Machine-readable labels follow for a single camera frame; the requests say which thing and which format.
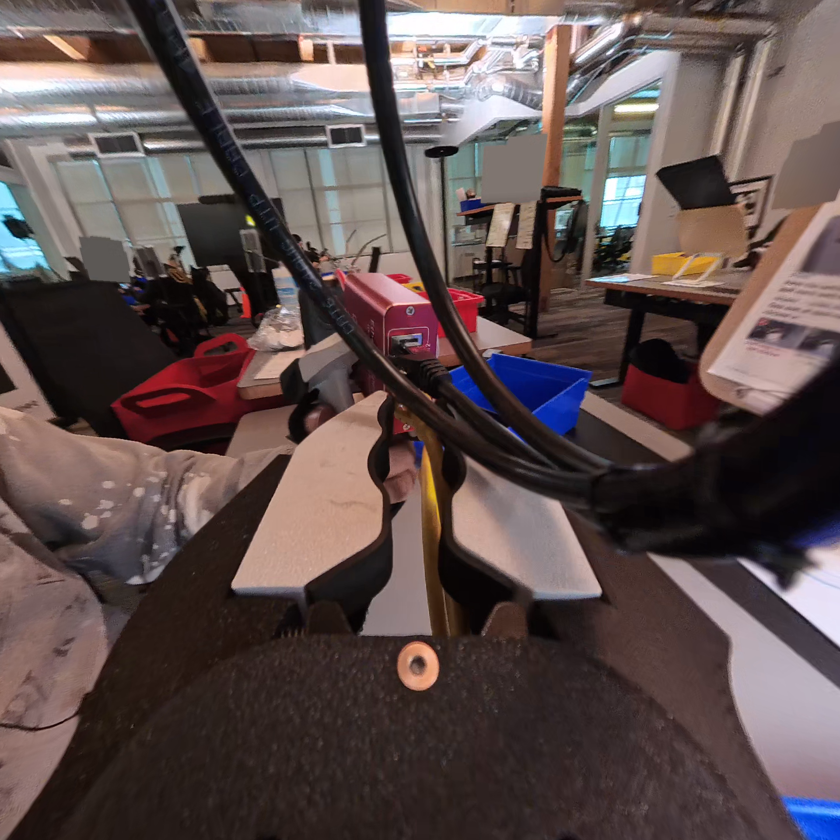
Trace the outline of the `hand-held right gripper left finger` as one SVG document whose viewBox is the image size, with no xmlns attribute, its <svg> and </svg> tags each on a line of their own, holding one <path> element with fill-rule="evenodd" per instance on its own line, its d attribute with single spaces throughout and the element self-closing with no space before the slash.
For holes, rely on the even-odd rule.
<svg viewBox="0 0 840 840">
<path fill-rule="evenodd" d="M 277 596 L 302 614 L 338 604 L 359 632 L 393 568 L 393 399 L 376 392 L 328 420 L 290 456 L 232 590 Z"/>
</svg>

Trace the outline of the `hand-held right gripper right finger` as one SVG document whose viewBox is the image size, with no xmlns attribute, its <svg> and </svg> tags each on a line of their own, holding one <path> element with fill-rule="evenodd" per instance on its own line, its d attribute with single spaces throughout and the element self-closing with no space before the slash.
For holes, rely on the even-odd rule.
<svg viewBox="0 0 840 840">
<path fill-rule="evenodd" d="M 602 597 L 566 511 L 453 449 L 443 454 L 437 570 L 445 593 L 479 631 L 501 602 L 536 605 Z"/>
</svg>

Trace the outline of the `red metal network switch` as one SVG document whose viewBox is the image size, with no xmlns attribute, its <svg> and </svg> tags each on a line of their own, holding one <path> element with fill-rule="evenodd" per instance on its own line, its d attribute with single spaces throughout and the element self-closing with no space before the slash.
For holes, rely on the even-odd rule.
<svg viewBox="0 0 840 840">
<path fill-rule="evenodd" d="M 424 296 L 382 273 L 349 273 L 343 304 L 384 355 L 437 357 L 438 318 Z"/>
</svg>

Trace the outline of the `blue plastic bin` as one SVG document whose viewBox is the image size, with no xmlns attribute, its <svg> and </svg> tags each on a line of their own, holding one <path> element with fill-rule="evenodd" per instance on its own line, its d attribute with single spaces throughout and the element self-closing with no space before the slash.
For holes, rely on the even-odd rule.
<svg viewBox="0 0 840 840">
<path fill-rule="evenodd" d="M 450 370 L 437 357 L 420 350 L 394 354 L 391 361 L 442 410 L 469 425 L 489 444 L 519 460 L 557 467 L 505 425 L 464 366 Z M 485 362 L 519 402 L 554 433 L 564 436 L 576 427 L 590 372 L 498 352 L 487 353 Z"/>
</svg>

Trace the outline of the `person's left hand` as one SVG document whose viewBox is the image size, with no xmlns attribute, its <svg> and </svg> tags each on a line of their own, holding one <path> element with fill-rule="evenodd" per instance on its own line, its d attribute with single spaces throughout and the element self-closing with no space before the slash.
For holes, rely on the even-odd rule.
<svg viewBox="0 0 840 840">
<path fill-rule="evenodd" d="M 318 427 L 336 416 L 328 404 L 317 402 L 303 419 L 303 428 L 312 434 Z M 413 445 L 407 441 L 392 443 L 389 447 L 390 468 L 384 488 L 392 504 L 403 503 L 411 494 L 417 481 L 418 467 Z"/>
</svg>

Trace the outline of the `clear plastic bag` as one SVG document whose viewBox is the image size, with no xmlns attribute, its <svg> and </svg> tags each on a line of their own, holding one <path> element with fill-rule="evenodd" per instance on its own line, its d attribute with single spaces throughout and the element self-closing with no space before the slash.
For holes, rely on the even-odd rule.
<svg viewBox="0 0 840 840">
<path fill-rule="evenodd" d="M 255 333 L 247 339 L 248 347 L 257 352 L 298 350 L 305 345 L 299 307 L 284 305 L 267 310 Z"/>
</svg>

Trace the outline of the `red tote basket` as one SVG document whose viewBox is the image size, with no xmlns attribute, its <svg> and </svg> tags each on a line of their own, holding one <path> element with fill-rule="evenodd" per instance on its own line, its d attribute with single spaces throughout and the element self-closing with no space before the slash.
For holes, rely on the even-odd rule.
<svg viewBox="0 0 840 840">
<path fill-rule="evenodd" d="M 255 351 L 226 333 L 199 344 L 111 404 L 127 439 L 172 452 L 224 455 L 246 414 L 285 405 L 281 395 L 246 400 L 238 381 Z"/>
</svg>

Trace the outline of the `black monitor on stand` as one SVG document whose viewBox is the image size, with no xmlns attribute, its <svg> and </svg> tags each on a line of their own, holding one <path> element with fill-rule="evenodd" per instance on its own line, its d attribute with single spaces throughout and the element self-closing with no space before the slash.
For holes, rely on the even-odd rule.
<svg viewBox="0 0 840 840">
<path fill-rule="evenodd" d="M 227 266 L 247 295 L 252 314 L 279 303 L 271 274 L 279 253 L 232 196 L 212 203 L 178 203 L 176 209 L 197 267 Z"/>
</svg>

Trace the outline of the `large red plastic bin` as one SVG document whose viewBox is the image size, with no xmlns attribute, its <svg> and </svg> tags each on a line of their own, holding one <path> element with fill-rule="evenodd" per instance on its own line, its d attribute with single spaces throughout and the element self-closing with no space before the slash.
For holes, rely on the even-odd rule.
<svg viewBox="0 0 840 840">
<path fill-rule="evenodd" d="M 480 304 L 484 302 L 484 298 L 475 292 L 454 287 L 449 287 L 447 291 L 468 333 L 476 333 L 478 310 Z"/>
</svg>

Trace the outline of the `red bag black top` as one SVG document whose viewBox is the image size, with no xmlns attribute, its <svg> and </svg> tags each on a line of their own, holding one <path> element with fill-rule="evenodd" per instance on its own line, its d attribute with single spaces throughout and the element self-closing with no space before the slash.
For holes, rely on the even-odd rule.
<svg viewBox="0 0 840 840">
<path fill-rule="evenodd" d="M 664 339 L 649 339 L 630 355 L 622 404 L 672 431 L 714 421 L 721 402 L 700 381 L 698 365 Z"/>
</svg>

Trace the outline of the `standing desk with hanging papers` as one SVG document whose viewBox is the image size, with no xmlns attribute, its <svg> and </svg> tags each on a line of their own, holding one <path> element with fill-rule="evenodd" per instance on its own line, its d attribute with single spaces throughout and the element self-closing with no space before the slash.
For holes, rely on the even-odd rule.
<svg viewBox="0 0 840 840">
<path fill-rule="evenodd" d="M 486 226 L 484 255 L 472 262 L 485 319 L 503 327 L 513 322 L 529 339 L 538 338 L 554 267 L 576 245 L 574 226 L 583 205 L 578 189 L 544 186 L 533 202 L 480 204 L 458 214 L 468 226 Z"/>
</svg>

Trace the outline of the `clipboard with instruction sheet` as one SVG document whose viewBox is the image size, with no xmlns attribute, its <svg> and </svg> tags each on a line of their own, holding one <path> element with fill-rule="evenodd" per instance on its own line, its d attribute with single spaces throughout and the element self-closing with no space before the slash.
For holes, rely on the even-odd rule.
<svg viewBox="0 0 840 840">
<path fill-rule="evenodd" d="M 838 361 L 839 200 L 795 209 L 714 332 L 700 381 L 764 415 Z"/>
</svg>

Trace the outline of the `cardboard box black flap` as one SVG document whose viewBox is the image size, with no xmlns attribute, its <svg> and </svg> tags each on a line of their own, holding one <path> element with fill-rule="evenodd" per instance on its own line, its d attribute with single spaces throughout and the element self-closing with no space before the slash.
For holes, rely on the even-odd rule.
<svg viewBox="0 0 840 840">
<path fill-rule="evenodd" d="M 747 253 L 745 213 L 716 155 L 664 166 L 656 176 L 677 204 L 677 236 L 682 253 L 735 260 Z"/>
</svg>

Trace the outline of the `framed marker print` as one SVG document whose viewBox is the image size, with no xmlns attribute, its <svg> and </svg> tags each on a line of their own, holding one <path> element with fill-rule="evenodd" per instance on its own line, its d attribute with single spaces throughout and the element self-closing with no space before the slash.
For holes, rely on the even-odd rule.
<svg viewBox="0 0 840 840">
<path fill-rule="evenodd" d="M 744 225 L 751 236 L 758 232 L 763 223 L 773 182 L 773 175 L 762 175 L 729 183 L 736 204 L 743 210 Z"/>
</svg>

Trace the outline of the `wooden post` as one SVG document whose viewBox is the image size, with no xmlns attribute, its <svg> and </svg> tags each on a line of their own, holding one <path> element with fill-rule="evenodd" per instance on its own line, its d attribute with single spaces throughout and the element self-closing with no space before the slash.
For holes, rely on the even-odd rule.
<svg viewBox="0 0 840 840">
<path fill-rule="evenodd" d="M 544 44 L 542 133 L 546 136 L 546 148 L 542 168 L 543 186 L 560 184 L 572 33 L 573 29 L 569 25 L 554 26 Z"/>
</svg>

